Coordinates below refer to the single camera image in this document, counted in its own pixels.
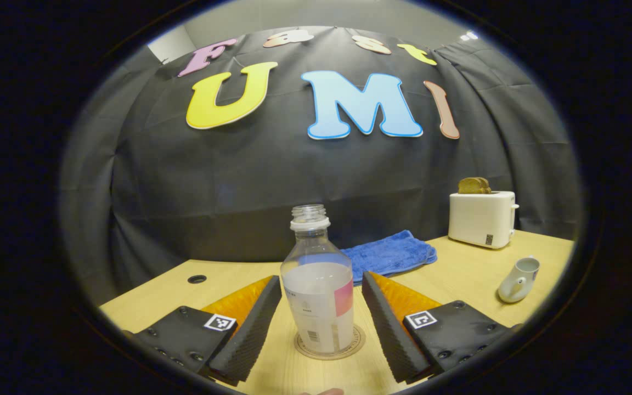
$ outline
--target blue letter m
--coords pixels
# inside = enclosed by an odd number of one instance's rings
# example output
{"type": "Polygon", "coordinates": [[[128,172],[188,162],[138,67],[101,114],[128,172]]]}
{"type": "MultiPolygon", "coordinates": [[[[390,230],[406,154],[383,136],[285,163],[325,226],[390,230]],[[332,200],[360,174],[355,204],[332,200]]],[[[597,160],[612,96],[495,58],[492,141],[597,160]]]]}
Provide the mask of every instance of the blue letter m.
{"type": "Polygon", "coordinates": [[[349,135],[351,127],[338,117],[338,105],[365,134],[372,132],[380,106],[384,114],[379,125],[382,133],[392,137],[419,137],[424,133],[404,100],[399,88],[401,80],[393,75],[369,75],[362,91],[334,71],[305,72],[301,79],[310,82],[314,90],[316,123],[309,127],[311,138],[321,140],[349,135]]]}

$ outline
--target wooden table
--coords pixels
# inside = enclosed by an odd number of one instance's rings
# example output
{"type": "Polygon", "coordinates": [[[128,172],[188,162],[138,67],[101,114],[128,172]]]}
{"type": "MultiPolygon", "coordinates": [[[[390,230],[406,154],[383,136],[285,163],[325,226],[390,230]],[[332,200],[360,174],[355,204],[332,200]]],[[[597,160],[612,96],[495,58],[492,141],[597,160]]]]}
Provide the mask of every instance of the wooden table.
{"type": "MultiPolygon", "coordinates": [[[[532,315],[559,280],[574,244],[519,230],[501,250],[476,247],[447,236],[427,243],[436,248],[438,260],[392,278],[440,303],[464,300],[506,326],[522,323],[532,315]],[[502,303],[496,295],[499,283],[516,260],[529,255],[541,262],[533,290],[520,302],[502,303]]],[[[279,275],[279,265],[280,262],[189,260],[100,308],[121,329],[140,332],[178,306],[202,308],[256,280],[279,275]],[[207,280],[188,283],[190,276],[198,274],[205,275],[207,280]]],[[[415,385],[394,381],[362,297],[362,287],[354,288],[354,322],[365,334],[364,347],[357,353],[340,360],[305,357],[294,348],[296,325],[283,290],[265,345],[248,381],[231,388],[248,394],[297,395],[338,387],[346,395],[378,395],[415,385]]]]}

